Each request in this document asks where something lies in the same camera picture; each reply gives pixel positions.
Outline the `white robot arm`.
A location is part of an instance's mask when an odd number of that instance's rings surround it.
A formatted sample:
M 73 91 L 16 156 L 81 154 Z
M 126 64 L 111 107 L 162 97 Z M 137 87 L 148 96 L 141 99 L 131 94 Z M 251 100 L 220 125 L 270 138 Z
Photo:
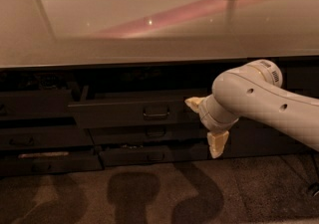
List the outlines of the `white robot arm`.
M 208 129 L 212 157 L 223 154 L 229 130 L 242 117 L 269 125 L 319 150 L 319 100 L 285 91 L 282 83 L 276 64 L 256 60 L 218 75 L 211 95 L 185 100 Z

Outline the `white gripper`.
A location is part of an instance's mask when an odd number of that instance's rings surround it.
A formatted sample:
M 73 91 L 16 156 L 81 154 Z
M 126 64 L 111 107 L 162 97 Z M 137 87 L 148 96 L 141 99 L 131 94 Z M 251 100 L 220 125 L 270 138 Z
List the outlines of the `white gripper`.
M 229 137 L 227 130 L 238 122 L 239 117 L 227 111 L 214 95 L 206 98 L 192 97 L 184 102 L 193 112 L 199 112 L 200 121 L 211 131 L 207 134 L 209 152 L 212 158 L 219 158 L 224 152 Z

